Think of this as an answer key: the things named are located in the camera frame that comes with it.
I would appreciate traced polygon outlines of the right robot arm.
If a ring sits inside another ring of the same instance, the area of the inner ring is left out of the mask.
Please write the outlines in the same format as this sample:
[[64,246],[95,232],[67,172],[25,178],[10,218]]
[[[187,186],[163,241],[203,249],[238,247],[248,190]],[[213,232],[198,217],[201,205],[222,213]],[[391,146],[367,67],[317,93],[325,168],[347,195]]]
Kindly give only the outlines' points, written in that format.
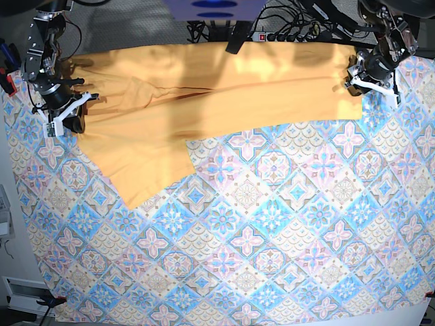
[[28,87],[42,98],[42,102],[30,99],[32,113],[43,120],[45,137],[61,137],[65,129],[76,134],[85,131],[85,106],[96,94],[77,93],[76,85],[84,79],[67,79],[61,68],[61,50],[58,38],[63,35],[67,21],[63,12],[70,10],[67,1],[39,1],[36,16],[30,23],[29,48],[22,64],[22,76]]

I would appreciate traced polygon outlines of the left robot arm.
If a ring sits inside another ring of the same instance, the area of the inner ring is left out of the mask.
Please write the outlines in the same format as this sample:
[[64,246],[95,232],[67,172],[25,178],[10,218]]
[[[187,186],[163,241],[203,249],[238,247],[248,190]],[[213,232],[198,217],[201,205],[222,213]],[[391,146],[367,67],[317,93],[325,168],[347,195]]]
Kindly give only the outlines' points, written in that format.
[[418,43],[404,14],[377,1],[359,1],[359,14],[371,26],[377,44],[369,50],[359,49],[349,59],[345,87],[352,96],[371,90],[398,99],[396,68],[412,56]]

